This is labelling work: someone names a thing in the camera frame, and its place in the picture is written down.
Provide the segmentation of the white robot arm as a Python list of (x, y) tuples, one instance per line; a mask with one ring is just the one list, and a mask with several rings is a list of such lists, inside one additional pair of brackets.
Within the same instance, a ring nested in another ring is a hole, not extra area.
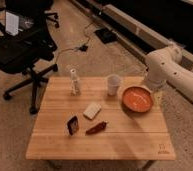
[(169, 82), (193, 102), (193, 72), (179, 65), (181, 59), (182, 49), (175, 44), (151, 51), (145, 57), (148, 68), (145, 80), (152, 90)]

